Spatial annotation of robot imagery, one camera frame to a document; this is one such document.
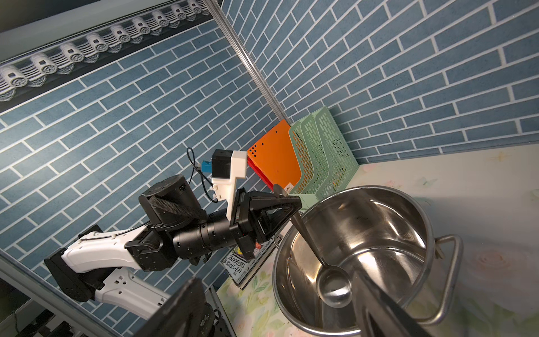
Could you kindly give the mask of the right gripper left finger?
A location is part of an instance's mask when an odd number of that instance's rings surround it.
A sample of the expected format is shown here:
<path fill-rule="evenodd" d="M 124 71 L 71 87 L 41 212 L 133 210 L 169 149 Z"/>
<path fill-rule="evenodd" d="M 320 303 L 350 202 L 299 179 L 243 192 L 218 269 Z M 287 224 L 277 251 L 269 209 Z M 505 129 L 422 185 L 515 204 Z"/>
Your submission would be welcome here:
<path fill-rule="evenodd" d="M 202 281 L 193 278 L 174 293 L 134 336 L 212 336 L 214 320 L 215 314 L 206 302 Z"/>

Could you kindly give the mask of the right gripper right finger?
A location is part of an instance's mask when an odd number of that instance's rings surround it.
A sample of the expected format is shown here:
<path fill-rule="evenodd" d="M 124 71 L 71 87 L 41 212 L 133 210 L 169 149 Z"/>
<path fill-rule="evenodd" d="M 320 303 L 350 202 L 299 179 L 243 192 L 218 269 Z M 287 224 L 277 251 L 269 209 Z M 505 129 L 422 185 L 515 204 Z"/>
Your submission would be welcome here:
<path fill-rule="evenodd" d="M 429 336 L 404 309 L 363 272 L 351 279 L 352 305 L 362 336 Z"/>

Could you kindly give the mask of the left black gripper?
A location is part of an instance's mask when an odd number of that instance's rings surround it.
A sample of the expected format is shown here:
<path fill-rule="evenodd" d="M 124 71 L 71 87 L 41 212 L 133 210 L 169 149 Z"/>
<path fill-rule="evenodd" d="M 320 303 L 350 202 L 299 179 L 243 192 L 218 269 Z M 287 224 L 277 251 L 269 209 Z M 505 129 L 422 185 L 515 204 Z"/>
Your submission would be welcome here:
<path fill-rule="evenodd" d="M 255 258 L 257 243 L 274 244 L 293 213 L 300 211 L 302 206 L 301 199 L 296 196 L 238 189 L 232 205 L 230 232 L 244 259 Z"/>

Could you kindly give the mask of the steel ladle spoon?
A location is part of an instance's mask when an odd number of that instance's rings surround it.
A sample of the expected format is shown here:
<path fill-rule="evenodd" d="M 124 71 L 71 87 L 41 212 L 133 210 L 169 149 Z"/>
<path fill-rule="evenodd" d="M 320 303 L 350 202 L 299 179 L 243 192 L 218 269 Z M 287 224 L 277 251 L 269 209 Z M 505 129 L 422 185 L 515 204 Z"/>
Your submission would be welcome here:
<path fill-rule="evenodd" d="M 292 227 L 285 235 L 274 265 L 273 287 L 279 309 L 292 316 L 328 315 L 352 310 L 352 273 L 343 279 L 331 265 L 343 267 L 350 246 L 351 231 L 345 228 L 351 209 L 343 192 L 327 197 L 311 207 L 301 220 L 315 244 L 311 250 L 303 234 Z"/>

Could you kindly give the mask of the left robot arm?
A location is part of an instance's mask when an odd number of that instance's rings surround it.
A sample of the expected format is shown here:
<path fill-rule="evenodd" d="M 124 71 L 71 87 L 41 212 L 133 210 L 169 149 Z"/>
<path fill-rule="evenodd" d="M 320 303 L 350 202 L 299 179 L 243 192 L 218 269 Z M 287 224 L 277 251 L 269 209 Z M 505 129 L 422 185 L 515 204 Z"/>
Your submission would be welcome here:
<path fill-rule="evenodd" d="M 157 272 L 177 260 L 198 264 L 214 251 L 239 247 L 252 260 L 302 206 L 299 197 L 238 189 L 227 209 L 202 209 L 185 177 L 154 184 L 139 197 L 148 221 L 103 232 L 91 226 L 70 246 L 45 259 L 62 292 L 78 302 L 96 300 L 150 319 L 168 295 L 135 275 Z"/>

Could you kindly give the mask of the steel soup pot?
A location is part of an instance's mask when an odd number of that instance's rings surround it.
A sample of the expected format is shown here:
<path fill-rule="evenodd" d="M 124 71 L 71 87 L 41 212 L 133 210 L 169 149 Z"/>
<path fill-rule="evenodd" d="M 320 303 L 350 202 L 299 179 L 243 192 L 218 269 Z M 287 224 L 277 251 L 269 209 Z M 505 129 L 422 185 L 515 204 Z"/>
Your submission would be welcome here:
<path fill-rule="evenodd" d="M 455 234 L 436 237 L 419 202 L 400 190 L 369 185 L 342 192 L 351 200 L 345 225 L 351 238 L 346 240 L 350 255 L 341 268 L 366 273 L 430 335 L 455 332 L 451 304 L 463 258 L 463 240 Z M 306 320 L 282 314 L 312 335 L 360 334 L 353 309 L 341 315 L 308 316 Z"/>

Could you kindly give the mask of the treehouse book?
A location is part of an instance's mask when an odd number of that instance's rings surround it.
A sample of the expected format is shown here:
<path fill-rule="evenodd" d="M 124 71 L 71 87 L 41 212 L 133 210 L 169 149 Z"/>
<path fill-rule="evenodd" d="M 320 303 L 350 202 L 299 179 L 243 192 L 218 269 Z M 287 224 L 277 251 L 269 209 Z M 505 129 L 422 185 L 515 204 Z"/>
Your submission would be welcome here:
<path fill-rule="evenodd" d="M 246 260 L 239 247 L 235 247 L 223 258 L 222 264 L 233 283 L 244 290 L 275 249 L 274 242 L 256 244 L 255 258 Z"/>

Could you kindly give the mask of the red folder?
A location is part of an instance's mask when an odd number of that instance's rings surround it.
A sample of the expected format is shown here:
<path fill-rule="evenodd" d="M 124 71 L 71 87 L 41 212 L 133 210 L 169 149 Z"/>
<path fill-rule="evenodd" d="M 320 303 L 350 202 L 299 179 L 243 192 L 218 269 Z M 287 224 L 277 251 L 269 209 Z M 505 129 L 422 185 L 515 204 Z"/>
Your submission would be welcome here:
<path fill-rule="evenodd" d="M 248 165 L 252 168 L 252 170 L 255 171 L 255 173 L 259 176 L 259 178 L 265 183 L 266 186 L 268 186 L 269 189 L 273 190 L 273 184 L 271 181 L 266 177 L 266 175 L 255 165 L 255 163 L 251 160 L 250 157 L 247 158 Z"/>

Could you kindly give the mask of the orange folder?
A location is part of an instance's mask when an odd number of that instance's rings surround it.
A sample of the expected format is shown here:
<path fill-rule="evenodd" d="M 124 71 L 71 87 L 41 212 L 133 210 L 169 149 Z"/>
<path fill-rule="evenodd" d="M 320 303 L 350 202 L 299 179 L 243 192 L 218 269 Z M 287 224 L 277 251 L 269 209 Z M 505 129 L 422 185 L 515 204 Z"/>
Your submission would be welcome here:
<path fill-rule="evenodd" d="M 288 194 L 299 182 L 301 171 L 289 136 L 290 126 L 279 122 L 248 149 L 248 157 L 273 184 Z"/>

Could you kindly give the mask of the green file organizer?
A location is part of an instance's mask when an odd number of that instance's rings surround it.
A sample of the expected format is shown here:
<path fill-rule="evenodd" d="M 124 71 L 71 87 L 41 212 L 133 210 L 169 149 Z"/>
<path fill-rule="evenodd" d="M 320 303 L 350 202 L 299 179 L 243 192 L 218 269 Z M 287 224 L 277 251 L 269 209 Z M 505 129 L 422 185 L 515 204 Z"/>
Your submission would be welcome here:
<path fill-rule="evenodd" d="M 300 197 L 305 213 L 317 202 L 344 190 L 359 164 L 327 107 L 294 123 L 289 137 L 301 172 L 289 193 Z"/>

